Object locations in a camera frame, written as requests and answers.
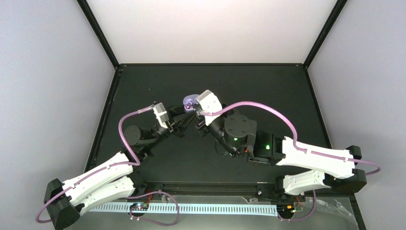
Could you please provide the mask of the lavender earbud charging case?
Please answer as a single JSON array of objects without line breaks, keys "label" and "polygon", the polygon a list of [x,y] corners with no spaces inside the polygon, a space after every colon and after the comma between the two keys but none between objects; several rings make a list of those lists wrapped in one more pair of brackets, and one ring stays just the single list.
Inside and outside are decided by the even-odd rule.
[{"label": "lavender earbud charging case", "polygon": [[186,97],[184,97],[183,98],[183,106],[185,107],[185,105],[187,105],[187,104],[190,104],[190,105],[193,105],[193,107],[194,107],[194,110],[193,111],[186,111],[185,110],[185,112],[186,113],[191,113],[191,112],[194,112],[195,110],[196,110],[196,108],[198,107],[198,101],[197,101],[197,97],[198,97],[199,95],[198,94],[192,94],[192,95],[188,95],[188,96],[186,96]]}]

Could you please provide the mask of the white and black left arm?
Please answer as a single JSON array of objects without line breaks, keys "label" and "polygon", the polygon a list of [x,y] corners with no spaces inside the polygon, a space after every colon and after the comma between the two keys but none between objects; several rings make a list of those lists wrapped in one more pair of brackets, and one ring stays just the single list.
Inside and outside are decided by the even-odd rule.
[{"label": "white and black left arm", "polygon": [[[126,119],[148,111],[152,111],[157,119],[152,128],[129,126],[126,130],[123,129]],[[118,124],[124,150],[77,177],[63,182],[59,179],[50,181],[46,187],[44,205],[36,215],[36,222],[51,222],[54,229],[64,230],[91,209],[116,199],[150,200],[156,194],[168,196],[163,191],[148,191],[146,181],[137,168],[158,143],[171,134],[181,136],[194,117],[194,108],[191,105],[167,109],[162,103],[124,115]]]}]

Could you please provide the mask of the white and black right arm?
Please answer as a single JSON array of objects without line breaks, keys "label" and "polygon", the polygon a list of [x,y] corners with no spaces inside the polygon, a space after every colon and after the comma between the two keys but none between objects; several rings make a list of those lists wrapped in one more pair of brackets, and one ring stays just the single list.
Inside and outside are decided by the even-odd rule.
[{"label": "white and black right arm", "polygon": [[204,119],[198,127],[201,134],[212,134],[230,156],[246,156],[252,163],[306,170],[275,179],[272,192],[280,201],[317,189],[356,193],[367,184],[366,172],[355,167],[357,160],[362,158],[358,146],[336,150],[294,143],[292,138],[257,130],[257,122],[241,114],[198,114]]}]

